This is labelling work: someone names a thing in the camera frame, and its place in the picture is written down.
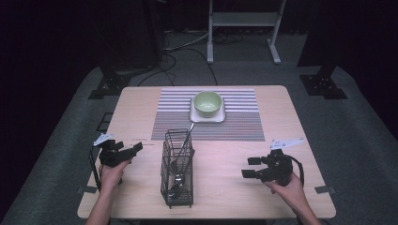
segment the wooden tabletop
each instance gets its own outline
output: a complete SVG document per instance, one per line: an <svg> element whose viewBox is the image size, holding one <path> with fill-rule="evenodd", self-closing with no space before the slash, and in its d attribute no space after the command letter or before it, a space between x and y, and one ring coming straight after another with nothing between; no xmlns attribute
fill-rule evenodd
<svg viewBox="0 0 398 225"><path fill-rule="evenodd" d="M170 209L161 196L163 141L151 140L163 87L127 87L120 96L107 133L114 134L116 141L123 142L126 147L142 142L144 149L125 169L112 217L295 218L296 215L280 196L272 195L269 188L257 179L243 178L241 170L266 168L265 165L249 166L247 158L266 157L272 140L304 138L305 142L285 148L283 152L302 163L304 191L315 214L319 218L333 218L336 210L330 195L318 194L314 189L323 187L325 183L287 90L277 85L217 87L254 90L266 140L196 141L192 136L192 146L196 151L192 162L193 205L191 208L174 206ZM298 166L293 164L295 173L299 175ZM96 186L93 175L87 185ZM79 217L88 218L97 198L98 192L84 194L78 210Z"/></svg>

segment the bowl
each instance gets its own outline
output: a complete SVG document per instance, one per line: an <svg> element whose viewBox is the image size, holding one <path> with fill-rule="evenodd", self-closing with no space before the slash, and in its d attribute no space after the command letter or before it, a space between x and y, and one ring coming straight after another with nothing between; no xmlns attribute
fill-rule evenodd
<svg viewBox="0 0 398 225"><path fill-rule="evenodd" d="M199 115L210 118L222 107L222 97L213 91L203 91L193 98L193 106Z"/></svg>

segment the wire basket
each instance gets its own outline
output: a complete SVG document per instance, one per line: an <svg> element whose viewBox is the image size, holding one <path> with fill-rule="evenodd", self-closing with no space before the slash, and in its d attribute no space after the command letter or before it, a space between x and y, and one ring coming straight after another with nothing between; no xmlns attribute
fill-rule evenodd
<svg viewBox="0 0 398 225"><path fill-rule="evenodd" d="M191 135L183 149L187 129L169 129L163 142L161 157L161 195L172 208L177 205L193 205L193 179Z"/></svg>

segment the placemat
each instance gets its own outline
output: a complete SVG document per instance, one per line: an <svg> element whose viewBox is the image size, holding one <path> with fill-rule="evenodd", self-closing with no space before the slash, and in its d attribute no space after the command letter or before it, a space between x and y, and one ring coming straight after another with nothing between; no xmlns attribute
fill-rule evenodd
<svg viewBox="0 0 398 225"><path fill-rule="evenodd" d="M162 88L151 140L164 140L168 129L191 126L191 98L205 90L217 92L225 104L225 120L196 123L191 133L196 141L263 142L265 135L254 89Z"/></svg>

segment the gray carpet floor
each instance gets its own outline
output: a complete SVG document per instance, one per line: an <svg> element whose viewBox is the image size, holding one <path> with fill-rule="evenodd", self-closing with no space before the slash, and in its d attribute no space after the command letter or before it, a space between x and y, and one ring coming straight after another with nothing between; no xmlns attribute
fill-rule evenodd
<svg viewBox="0 0 398 225"><path fill-rule="evenodd" d="M172 33L167 35L166 43L172 47L198 37ZM348 99L327 100L307 95L299 75L315 74L319 67L296 67L305 35L279 35L276 45L283 61L279 66L271 61L266 46L268 37L268 34L236 36L238 42L215 45L211 68L218 85L283 85L287 88L324 180L336 190L331 198L337 215L324 221L325 224L398 224L397 141L344 70L337 67L332 79ZM153 75L141 85L215 85L203 57L207 49L205 42L187 48L193 50L170 52L176 61L172 56L164 56L161 67L170 68L168 72ZM156 68L133 77L130 85L137 85L157 71L161 70ZM87 74L2 224L84 224L77 210L82 198L79 190L91 174L88 150L100 135L96 128L102 116L113 112L118 100L118 96L88 99L101 78L97 67ZM112 220L112 224L139 223ZM267 223L296 224L296 221L277 219ZM181 224L181 221L167 221L167 224Z"/></svg>

